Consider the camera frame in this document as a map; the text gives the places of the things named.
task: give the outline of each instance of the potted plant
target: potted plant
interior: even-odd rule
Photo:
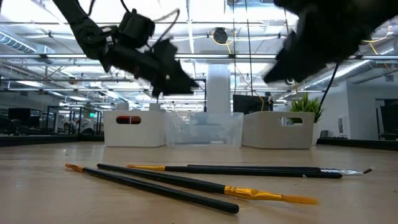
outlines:
[[[324,109],[321,109],[321,104],[317,98],[314,100],[308,99],[308,93],[306,93],[301,100],[293,100],[292,106],[289,108],[289,112],[311,112],[315,113],[315,119],[313,121],[313,132],[312,132],[312,144],[316,145],[318,140],[318,121],[321,118]],[[294,124],[301,123],[302,120],[299,118],[291,119]]]

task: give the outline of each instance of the table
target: table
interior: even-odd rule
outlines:
[[[74,142],[2,147],[0,223],[396,223],[397,161],[396,152],[335,146],[311,150],[190,146],[135,149]],[[173,173],[277,194],[316,197],[318,206],[248,201],[158,183],[238,204],[240,212],[230,215],[67,170],[63,166],[66,162],[88,167],[98,162],[121,166],[371,166],[374,171],[337,180]]]

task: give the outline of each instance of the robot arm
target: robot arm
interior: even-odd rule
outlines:
[[[75,35],[76,41],[88,58],[99,60],[105,72],[111,66],[134,74],[136,78],[150,81],[152,96],[160,93],[192,94],[198,84],[174,59],[177,48],[169,39],[156,42],[150,50],[137,49],[146,45],[155,31],[149,18],[137,14],[135,9],[126,12],[118,26],[99,27],[81,8],[78,0],[53,0]]]
[[[340,63],[358,51],[362,40],[383,22],[398,15],[397,0],[275,0],[298,15],[297,33],[291,32],[277,55],[266,83],[304,79],[327,63]]]

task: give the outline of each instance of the handle cutout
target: handle cutout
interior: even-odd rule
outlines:
[[[116,122],[118,124],[130,124],[130,116],[118,116]]]
[[[301,126],[303,120],[301,118],[279,118],[282,126]]]
[[[141,118],[138,116],[132,116],[130,124],[141,124]]]
[[[118,116],[116,118],[118,124],[141,124],[141,121],[139,116]]]

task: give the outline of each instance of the computer monitor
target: computer monitor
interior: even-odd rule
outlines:
[[[8,108],[8,119],[18,119],[21,125],[30,125],[30,108]]]
[[[398,133],[398,105],[387,105],[381,107],[381,119],[384,132]]]
[[[40,126],[40,116],[31,116],[29,126],[30,127],[39,127]]]
[[[262,96],[264,100],[263,111],[269,111],[268,97]],[[233,111],[250,114],[261,111],[262,101],[258,96],[233,95]]]

